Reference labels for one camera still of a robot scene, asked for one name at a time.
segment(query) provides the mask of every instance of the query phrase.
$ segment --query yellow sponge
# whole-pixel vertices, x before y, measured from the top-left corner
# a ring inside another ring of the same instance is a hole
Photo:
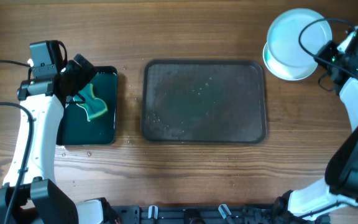
[[[85,98],[85,103],[77,105],[86,111],[88,121],[92,121],[108,111],[107,104],[102,99],[94,96],[93,85],[91,83],[87,84],[78,93]],[[74,101],[82,100],[80,97],[74,96]]]

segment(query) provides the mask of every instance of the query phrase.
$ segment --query black mount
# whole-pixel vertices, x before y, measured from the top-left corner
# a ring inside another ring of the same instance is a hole
[[[230,221],[224,219],[219,207],[156,207],[140,208],[138,206],[112,207],[122,218],[121,224],[330,224],[329,215],[323,215],[314,222],[286,221],[272,216],[272,204],[254,204],[227,208]],[[150,213],[158,210],[157,216]]]
[[[337,47],[338,44],[334,43],[333,41],[329,41],[324,47],[320,49],[316,56],[328,62],[332,62],[333,64],[338,65],[341,68],[344,68],[358,76],[358,29],[356,30],[356,36],[351,40],[344,54],[340,54]],[[316,58],[314,60],[327,70],[327,75],[335,84],[333,90],[335,90],[336,94],[338,95],[350,76],[337,68],[319,61]]]
[[[358,127],[328,163],[325,180],[332,194],[358,202]]]
[[[60,46],[65,49],[65,59]],[[22,81],[17,90],[19,101],[34,95],[56,95],[64,106],[68,96],[75,96],[96,75],[95,67],[80,54],[67,62],[66,48],[60,41],[33,43],[30,44],[30,51],[34,79],[30,79],[29,74],[29,78]]]

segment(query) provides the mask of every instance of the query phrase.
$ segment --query cable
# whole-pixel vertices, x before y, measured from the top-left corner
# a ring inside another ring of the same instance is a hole
[[[9,219],[11,217],[12,208],[13,208],[14,204],[16,204],[16,197],[17,197],[17,193],[19,191],[20,184],[21,184],[22,179],[23,179],[23,175],[24,175],[25,172],[27,172],[25,167],[27,165],[27,158],[28,158],[29,152],[30,152],[30,145],[31,145],[31,140],[32,140],[32,135],[33,135],[33,128],[34,128],[34,124],[33,124],[34,120],[33,120],[33,117],[31,115],[30,111],[27,110],[25,107],[17,104],[17,103],[0,102],[0,106],[13,106],[13,107],[19,108],[22,111],[24,111],[26,113],[27,117],[29,118],[29,137],[27,138],[27,142],[25,144],[22,165],[21,165],[21,168],[19,169],[19,176],[18,176],[17,181],[16,181],[16,186],[15,186],[15,189],[13,190],[12,198],[11,198],[11,201],[9,202],[9,206],[7,208],[7,212],[6,212],[6,216],[5,216],[5,222],[4,223],[8,224]]]
[[[322,84],[321,84],[321,81],[328,75],[328,73],[324,73],[323,75],[320,76],[320,78],[318,78],[318,85],[325,91],[334,91],[335,88],[330,88],[330,89],[327,89],[325,88]]]
[[[73,98],[73,101],[66,102],[66,103],[67,104],[84,104],[84,103],[86,103],[84,96],[82,96],[80,93],[77,93],[76,95],[81,99],[81,101],[75,101],[75,99]]]
[[[66,67],[66,65],[67,65],[67,50],[66,50],[66,47],[65,47],[65,45],[63,44],[62,41],[58,41],[58,43],[59,43],[60,46],[63,47],[63,50],[65,51],[65,59],[63,61],[63,63],[64,63],[63,66]]]
[[[11,60],[0,60],[0,63],[12,63],[14,65],[21,65],[21,66],[25,66],[25,67],[30,67],[30,65],[28,65],[26,63],[15,62],[15,61],[11,61]]]
[[[338,65],[335,65],[335,64],[333,64],[333,63],[331,63],[331,62],[329,62],[329,61],[326,61],[326,60],[324,60],[324,59],[318,57],[317,55],[315,55],[315,54],[311,53],[309,50],[307,50],[307,49],[305,48],[305,46],[303,46],[303,44],[302,44],[302,42],[301,42],[301,38],[302,38],[302,34],[304,33],[304,31],[305,31],[307,28],[309,28],[310,26],[312,26],[313,24],[315,24],[315,23],[317,23],[317,22],[322,22],[322,21],[342,22],[342,23],[345,23],[345,24],[349,25],[349,26],[352,28],[352,30],[356,30],[356,28],[354,27],[354,25],[353,25],[351,22],[344,21],[344,20],[342,20],[342,19],[333,19],[333,18],[318,19],[318,20],[316,20],[316,21],[313,21],[313,22],[309,23],[305,28],[303,28],[303,30],[302,30],[301,33],[299,34],[299,38],[298,38],[299,45],[301,46],[301,48],[302,48],[308,55],[310,55],[310,56],[312,56],[313,58],[319,60],[320,62],[324,62],[325,64],[327,64],[327,65],[329,65],[329,66],[332,66],[332,67],[334,67],[334,68],[339,69],[340,71],[342,71],[342,72],[348,74],[350,77],[355,78],[355,79],[358,81],[358,76],[357,76],[357,75],[355,75],[355,74],[353,74],[352,72],[346,70],[345,68],[342,68],[342,67],[340,67],[340,66],[338,66]]]
[[[358,208],[358,206],[354,206],[354,205],[352,205],[352,204],[350,204],[350,203],[347,203],[347,202],[338,202],[338,201],[337,201],[336,203],[334,203],[334,204],[332,204],[332,205],[328,205],[328,206],[326,206],[326,207],[324,207],[324,208],[322,208],[322,209],[316,210],[316,211],[314,211],[314,212],[310,212],[310,213],[301,215],[301,216],[299,216],[298,218],[305,218],[305,217],[308,217],[308,216],[313,216],[313,215],[319,214],[319,213],[321,213],[321,212],[324,212],[324,211],[326,211],[326,210],[328,210],[328,209],[330,209],[330,208],[338,207],[338,206],[343,205],[343,204],[348,205],[348,206],[353,207],[353,208]]]
[[[25,67],[30,67],[30,65],[28,64],[24,64],[24,63],[20,63],[20,62],[15,62],[15,61],[11,61],[11,60],[0,60],[0,63],[12,63],[15,65],[22,65]],[[28,74],[28,79],[30,79],[31,76],[31,68],[29,69],[29,74]],[[12,213],[12,208],[13,206],[16,204],[16,198],[17,198],[17,194],[19,192],[19,187],[20,184],[23,180],[23,175],[25,172],[27,172],[26,170],[26,165],[27,165],[27,160],[28,160],[28,156],[29,156],[29,152],[30,152],[30,146],[31,146],[31,141],[32,141],[32,136],[33,136],[33,132],[34,132],[34,120],[33,117],[30,113],[29,110],[27,110],[25,107],[21,106],[20,104],[17,103],[10,103],[10,102],[0,102],[0,106],[13,106],[16,108],[21,109],[22,111],[24,111],[27,115],[27,117],[29,118],[29,135],[27,137],[27,142],[25,144],[25,149],[24,149],[24,154],[23,154],[23,159],[22,159],[22,165],[21,168],[19,169],[19,176],[17,178],[16,181],[16,186],[15,189],[13,190],[13,194],[11,197],[11,201],[9,202],[7,211],[6,211],[6,215],[5,215],[5,224],[9,223],[9,219],[11,218],[11,213]]]

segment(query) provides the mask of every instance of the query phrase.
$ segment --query white bowl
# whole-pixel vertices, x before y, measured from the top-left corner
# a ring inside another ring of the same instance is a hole
[[[318,64],[300,47],[298,38],[310,22],[322,18],[310,9],[292,9],[273,21],[263,50],[264,62],[270,72],[278,78],[295,81],[308,77],[316,70]],[[332,37],[331,28],[324,21],[305,30],[301,41],[310,52],[317,54]]]

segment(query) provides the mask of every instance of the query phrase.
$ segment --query green tray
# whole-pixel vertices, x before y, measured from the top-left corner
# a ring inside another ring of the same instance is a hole
[[[106,102],[108,112],[88,121],[78,105],[65,108],[57,134],[59,146],[112,144],[116,135],[117,70],[111,66],[96,67],[98,73],[90,81],[95,97]]]

